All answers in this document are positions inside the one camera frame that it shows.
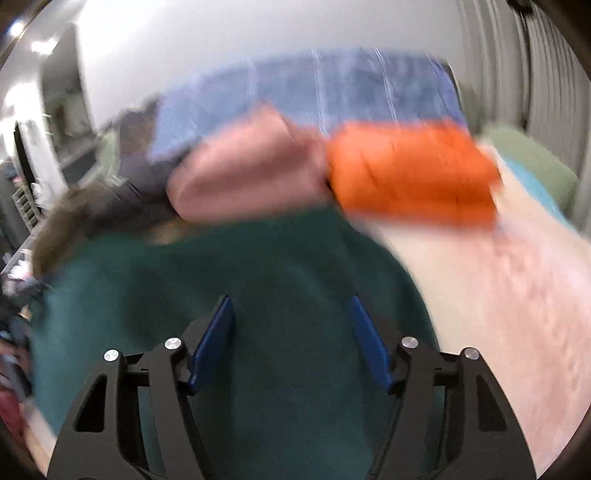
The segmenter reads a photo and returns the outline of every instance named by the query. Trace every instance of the green pillow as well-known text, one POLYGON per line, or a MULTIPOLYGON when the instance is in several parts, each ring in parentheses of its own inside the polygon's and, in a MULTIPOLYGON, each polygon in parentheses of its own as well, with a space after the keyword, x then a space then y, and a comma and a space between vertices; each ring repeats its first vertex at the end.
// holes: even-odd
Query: green pillow
POLYGON ((568 211, 579 179, 558 157, 518 127, 487 125, 482 137, 490 140, 501 156, 523 165, 545 187, 562 211, 568 211))

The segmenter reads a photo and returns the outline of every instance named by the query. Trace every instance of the silver screw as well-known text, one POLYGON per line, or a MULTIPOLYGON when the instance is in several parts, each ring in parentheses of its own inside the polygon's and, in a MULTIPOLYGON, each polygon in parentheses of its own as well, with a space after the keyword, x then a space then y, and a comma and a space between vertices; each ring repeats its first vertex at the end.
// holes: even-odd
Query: silver screw
POLYGON ((107 350, 103 355, 103 358, 108 362, 114 362, 119 358, 119 352, 117 350, 111 349, 107 350))
POLYGON ((164 346, 168 350, 176 350, 178 347, 181 346, 182 343, 183 341, 180 338, 172 337, 164 342, 164 346))
POLYGON ((478 360, 480 358, 480 352, 475 348, 468 347, 464 350, 464 356, 470 360, 478 360))
POLYGON ((415 337, 404 337, 402 339, 402 346, 405 348, 418 347, 418 340, 415 337))

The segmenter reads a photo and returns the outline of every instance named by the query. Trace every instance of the blue towel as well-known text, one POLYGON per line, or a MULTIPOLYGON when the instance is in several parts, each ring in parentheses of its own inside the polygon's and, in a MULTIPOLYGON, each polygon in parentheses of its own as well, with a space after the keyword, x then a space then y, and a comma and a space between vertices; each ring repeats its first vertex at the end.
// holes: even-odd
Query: blue towel
POLYGON ((311 52, 197 74, 157 106, 152 158, 205 137, 262 102, 330 133, 345 121, 466 125, 455 86, 426 55, 374 50, 311 52))
POLYGON ((541 205, 546 209, 548 213, 552 216, 563 222, 565 225, 571 226, 568 222, 562 210, 558 206, 558 203, 552 198, 552 195, 548 193, 545 187, 535 178, 535 175, 532 174, 529 170, 527 170, 522 165, 518 164, 514 160, 510 160, 508 158, 503 158, 507 166, 515 175, 515 178, 519 180, 519 182, 524 186, 527 192, 535 198, 541 205))

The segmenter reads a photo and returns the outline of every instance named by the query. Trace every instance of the ceiling light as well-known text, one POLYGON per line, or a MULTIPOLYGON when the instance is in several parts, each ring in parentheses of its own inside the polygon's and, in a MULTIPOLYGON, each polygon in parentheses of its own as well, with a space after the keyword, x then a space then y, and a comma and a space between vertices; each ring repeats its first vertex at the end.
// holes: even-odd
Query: ceiling light
POLYGON ((56 45, 57 40, 53 38, 50 38, 47 41, 34 41, 31 42, 31 51, 40 55, 51 55, 56 45))
POLYGON ((13 37, 17 37, 22 33, 24 29, 25 24, 23 22, 14 22, 8 29, 8 33, 13 37))

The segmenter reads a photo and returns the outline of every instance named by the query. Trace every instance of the red fabric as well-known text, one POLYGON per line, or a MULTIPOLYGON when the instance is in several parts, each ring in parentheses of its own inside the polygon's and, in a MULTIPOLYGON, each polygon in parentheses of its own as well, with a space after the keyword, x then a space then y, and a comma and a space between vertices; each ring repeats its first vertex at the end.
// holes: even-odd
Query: red fabric
POLYGON ((25 445, 25 419, 21 414, 17 396, 11 390, 0 388, 0 417, 14 439, 25 445))

